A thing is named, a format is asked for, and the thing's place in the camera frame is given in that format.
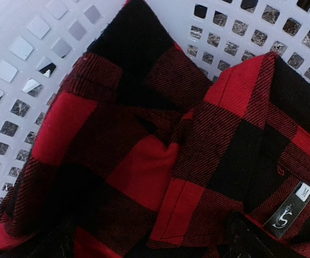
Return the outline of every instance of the shirt tag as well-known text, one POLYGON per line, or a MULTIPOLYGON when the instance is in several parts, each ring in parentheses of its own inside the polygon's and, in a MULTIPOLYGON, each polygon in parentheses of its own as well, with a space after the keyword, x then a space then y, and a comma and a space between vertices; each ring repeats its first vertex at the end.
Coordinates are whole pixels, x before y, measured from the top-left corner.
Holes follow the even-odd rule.
POLYGON ((264 229, 280 239, 310 201, 310 186, 300 182, 278 210, 265 223, 264 229))

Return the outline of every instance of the folded shirt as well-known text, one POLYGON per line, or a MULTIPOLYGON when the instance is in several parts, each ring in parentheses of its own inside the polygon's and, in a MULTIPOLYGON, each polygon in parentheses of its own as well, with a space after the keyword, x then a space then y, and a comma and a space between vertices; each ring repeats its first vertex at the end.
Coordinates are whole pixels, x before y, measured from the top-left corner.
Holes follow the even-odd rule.
POLYGON ((131 0, 0 213, 0 257, 310 257, 310 85, 275 53, 212 85, 131 0))

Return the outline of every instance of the red and black plaid shirt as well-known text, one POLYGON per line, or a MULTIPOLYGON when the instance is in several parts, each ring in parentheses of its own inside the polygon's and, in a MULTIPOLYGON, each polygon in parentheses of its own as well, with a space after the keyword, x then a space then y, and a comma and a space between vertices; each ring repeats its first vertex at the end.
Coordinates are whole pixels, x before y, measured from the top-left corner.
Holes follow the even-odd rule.
MULTIPOLYGON (((63 82, 2 202, 0 251, 72 214, 76 258, 224 257, 231 211, 261 228, 310 185, 310 86, 273 53, 211 86, 131 0, 63 82)), ((310 257, 310 202, 278 245, 310 257)))

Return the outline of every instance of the buffalo check flannel shirt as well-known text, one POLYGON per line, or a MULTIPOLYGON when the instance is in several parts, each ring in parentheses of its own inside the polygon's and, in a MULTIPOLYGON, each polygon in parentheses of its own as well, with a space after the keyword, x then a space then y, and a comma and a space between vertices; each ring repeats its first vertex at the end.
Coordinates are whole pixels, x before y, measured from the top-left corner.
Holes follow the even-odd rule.
MULTIPOLYGON (((72 214, 71 257, 227 257, 231 211, 262 228, 301 181, 310 85, 269 53, 212 86, 131 0, 52 103, 2 202, 0 253, 72 214)), ((310 257, 310 202, 276 242, 310 257)))

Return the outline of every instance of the size label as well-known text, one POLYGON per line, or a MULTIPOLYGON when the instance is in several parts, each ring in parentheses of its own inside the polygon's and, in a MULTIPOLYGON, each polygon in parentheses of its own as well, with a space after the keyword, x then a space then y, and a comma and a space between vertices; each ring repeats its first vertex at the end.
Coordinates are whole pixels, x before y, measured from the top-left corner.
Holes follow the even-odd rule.
POLYGON ((280 239, 310 201, 310 186, 300 182, 278 210, 265 223, 264 229, 280 239))

